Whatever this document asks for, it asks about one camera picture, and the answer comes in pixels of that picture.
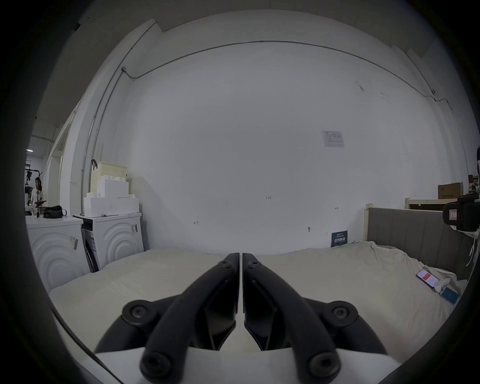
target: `styrofoam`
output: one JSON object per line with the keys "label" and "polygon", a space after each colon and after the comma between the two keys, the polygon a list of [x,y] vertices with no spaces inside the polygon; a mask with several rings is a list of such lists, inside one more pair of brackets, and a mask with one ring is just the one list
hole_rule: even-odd
{"label": "styrofoam", "polygon": [[107,179],[102,176],[97,183],[96,193],[99,197],[128,197],[128,182],[122,181],[120,177]]}
{"label": "styrofoam", "polygon": [[138,199],[131,197],[84,197],[85,216],[124,215],[140,211]]}

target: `woman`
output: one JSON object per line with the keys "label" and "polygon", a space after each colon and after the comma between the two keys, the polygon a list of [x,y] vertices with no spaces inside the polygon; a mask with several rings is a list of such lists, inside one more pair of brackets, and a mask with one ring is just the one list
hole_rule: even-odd
{"label": "woman", "polygon": [[40,206],[43,204],[42,180],[40,180],[40,177],[37,177],[35,179],[35,188],[32,189],[32,197],[30,198],[30,200],[32,201],[32,203],[30,205],[27,205],[25,207],[25,210],[32,210],[32,214],[35,216],[37,210],[36,203],[41,202]]}

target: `label sticker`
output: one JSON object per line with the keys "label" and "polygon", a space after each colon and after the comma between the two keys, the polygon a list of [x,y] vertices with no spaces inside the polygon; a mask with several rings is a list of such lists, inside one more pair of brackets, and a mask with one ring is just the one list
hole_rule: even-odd
{"label": "label sticker", "polygon": [[93,236],[90,236],[90,241],[92,243],[92,250],[96,252],[95,239]]}
{"label": "label sticker", "polygon": [[348,242],[348,231],[332,233],[332,247],[343,245]]}
{"label": "label sticker", "polygon": [[324,144],[326,147],[344,147],[342,132],[338,131],[323,131]]}
{"label": "label sticker", "polygon": [[70,243],[72,244],[72,248],[76,251],[78,245],[78,239],[75,236],[70,236]]}

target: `blue sign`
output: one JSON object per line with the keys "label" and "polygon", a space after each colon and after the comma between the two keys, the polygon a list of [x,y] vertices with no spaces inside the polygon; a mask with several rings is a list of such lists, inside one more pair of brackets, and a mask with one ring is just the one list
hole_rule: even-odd
{"label": "blue sign", "polygon": [[348,242],[348,231],[332,232],[332,247],[343,245]]}

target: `mattress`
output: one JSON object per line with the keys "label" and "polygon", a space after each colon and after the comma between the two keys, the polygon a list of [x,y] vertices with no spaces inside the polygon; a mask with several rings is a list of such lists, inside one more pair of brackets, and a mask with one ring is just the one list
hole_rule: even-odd
{"label": "mattress", "polygon": [[[69,327],[94,350],[127,302],[180,294],[224,257],[149,250],[57,287],[50,292],[50,298]],[[453,310],[453,305],[415,277],[424,267],[422,263],[401,250],[381,248],[373,242],[257,258],[303,297],[324,302],[344,300],[355,305],[389,355],[401,363],[435,334]],[[451,277],[459,291],[466,285],[466,281],[457,281],[447,271],[429,270],[439,278]],[[61,333],[73,356],[81,360],[83,353],[63,330]],[[222,350],[259,350],[243,327],[242,313]]]}

